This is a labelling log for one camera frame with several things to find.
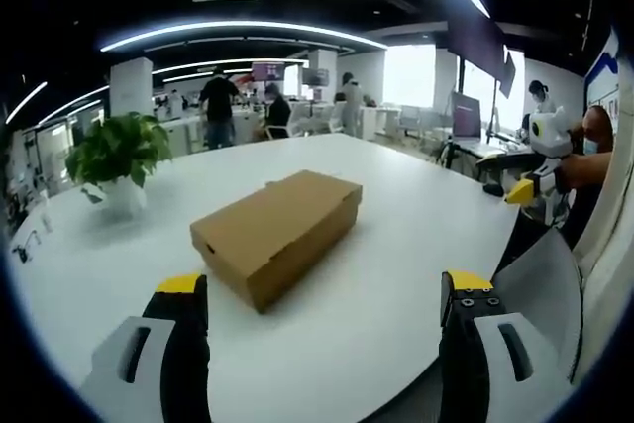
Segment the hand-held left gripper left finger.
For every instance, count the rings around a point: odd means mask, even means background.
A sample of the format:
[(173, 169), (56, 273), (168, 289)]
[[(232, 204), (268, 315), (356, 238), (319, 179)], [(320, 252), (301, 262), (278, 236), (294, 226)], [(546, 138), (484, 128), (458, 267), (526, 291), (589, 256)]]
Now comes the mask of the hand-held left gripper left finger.
[(209, 422), (207, 276), (172, 277), (97, 346), (83, 400), (104, 422)]

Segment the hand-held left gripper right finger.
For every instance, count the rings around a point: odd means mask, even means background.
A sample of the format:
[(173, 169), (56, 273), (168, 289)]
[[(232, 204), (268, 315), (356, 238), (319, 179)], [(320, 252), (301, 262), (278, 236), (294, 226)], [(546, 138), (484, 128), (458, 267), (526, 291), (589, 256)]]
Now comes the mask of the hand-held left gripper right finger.
[(571, 393), (553, 346), (492, 283), (442, 274), (441, 422), (545, 422)]

